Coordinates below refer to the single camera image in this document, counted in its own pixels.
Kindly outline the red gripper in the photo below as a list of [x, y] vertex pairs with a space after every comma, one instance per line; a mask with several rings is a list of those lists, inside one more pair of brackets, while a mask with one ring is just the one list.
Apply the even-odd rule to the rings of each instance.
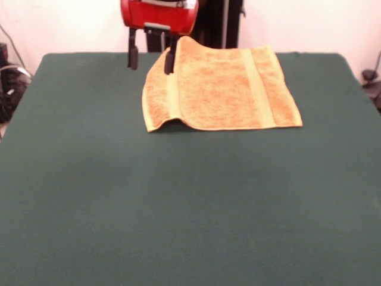
[[[138, 68], [137, 30], [157, 30], [171, 35], [190, 35], [196, 22], [198, 1], [121, 1], [123, 23], [129, 28], [128, 67]], [[174, 72], [178, 37], [171, 37], [164, 73]]]

